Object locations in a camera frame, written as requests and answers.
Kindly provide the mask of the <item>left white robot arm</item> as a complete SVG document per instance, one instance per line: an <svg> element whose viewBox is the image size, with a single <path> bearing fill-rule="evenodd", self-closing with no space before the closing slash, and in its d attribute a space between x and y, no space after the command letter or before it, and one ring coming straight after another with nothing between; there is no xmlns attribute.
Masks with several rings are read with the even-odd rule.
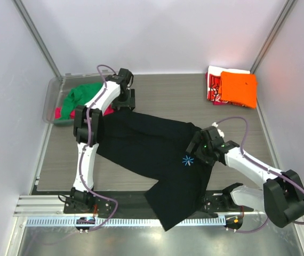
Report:
<svg viewBox="0 0 304 256"><path fill-rule="evenodd" d="M102 78L100 90L75 109L73 135L78 149L77 174L70 195L63 200L64 213L90 213L98 201L109 202L93 191L95 157L105 133L103 116L108 107L114 110L135 108L135 90L130 88L134 80L131 71L121 68L106 77L98 73Z"/></svg>

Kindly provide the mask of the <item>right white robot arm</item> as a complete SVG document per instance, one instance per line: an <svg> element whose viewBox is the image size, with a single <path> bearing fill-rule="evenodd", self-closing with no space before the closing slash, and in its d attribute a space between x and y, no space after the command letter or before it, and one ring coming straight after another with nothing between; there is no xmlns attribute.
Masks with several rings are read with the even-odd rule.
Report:
<svg viewBox="0 0 304 256"><path fill-rule="evenodd" d="M204 164L220 162L252 180L258 189L233 185L222 197L228 211L247 206L264 212L274 225L283 228L304 216L304 187L299 175L273 168L253 157L234 141L225 141L224 133L210 126L195 133L186 152Z"/></svg>

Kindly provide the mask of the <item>black t-shirt blue logo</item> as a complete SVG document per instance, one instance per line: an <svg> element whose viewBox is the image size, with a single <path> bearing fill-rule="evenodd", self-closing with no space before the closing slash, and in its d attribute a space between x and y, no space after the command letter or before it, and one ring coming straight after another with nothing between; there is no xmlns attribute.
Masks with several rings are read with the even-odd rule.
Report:
<svg viewBox="0 0 304 256"><path fill-rule="evenodd" d="M136 174L157 180L151 194L199 196L206 191L212 166L193 158L185 164L186 149L200 128L122 109L104 118L105 133L97 153ZM165 231L186 218L158 218Z"/></svg>

